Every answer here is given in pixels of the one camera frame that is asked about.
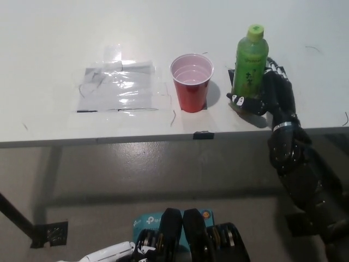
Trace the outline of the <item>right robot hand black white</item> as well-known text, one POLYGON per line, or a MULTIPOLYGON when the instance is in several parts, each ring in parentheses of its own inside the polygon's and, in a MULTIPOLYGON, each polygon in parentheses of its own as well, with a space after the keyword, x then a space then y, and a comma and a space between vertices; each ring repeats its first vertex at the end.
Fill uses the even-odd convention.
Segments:
POLYGON ((244 113, 256 116, 270 114, 273 130, 286 123, 300 126, 292 84, 284 67, 279 66, 271 57, 267 58, 260 95, 257 98, 248 98, 233 93, 228 93, 226 96, 231 105, 244 113))

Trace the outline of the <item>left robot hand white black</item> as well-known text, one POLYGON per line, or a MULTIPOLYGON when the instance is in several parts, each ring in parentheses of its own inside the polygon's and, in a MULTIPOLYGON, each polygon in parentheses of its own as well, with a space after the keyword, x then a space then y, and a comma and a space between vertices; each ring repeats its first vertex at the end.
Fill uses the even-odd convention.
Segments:
POLYGON ((155 251, 155 247, 138 247, 133 242, 125 241, 88 254, 80 262, 141 261, 155 251))

